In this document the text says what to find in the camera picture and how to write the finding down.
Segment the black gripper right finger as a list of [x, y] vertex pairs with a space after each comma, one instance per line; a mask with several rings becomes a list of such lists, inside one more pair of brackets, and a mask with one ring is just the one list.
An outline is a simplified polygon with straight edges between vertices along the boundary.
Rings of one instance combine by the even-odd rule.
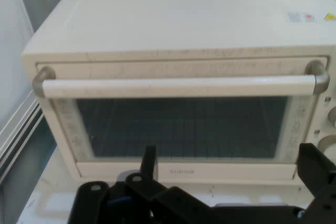
[[300, 223], [335, 223], [335, 165], [313, 144], [299, 146], [298, 176], [314, 200], [300, 217]]

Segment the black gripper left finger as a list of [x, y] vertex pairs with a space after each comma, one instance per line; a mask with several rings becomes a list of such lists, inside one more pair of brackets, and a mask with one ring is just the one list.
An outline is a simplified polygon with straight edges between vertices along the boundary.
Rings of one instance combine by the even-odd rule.
[[155, 146], [147, 146], [140, 170], [109, 186], [82, 184], [69, 223], [217, 223], [214, 210], [178, 187], [157, 181]]

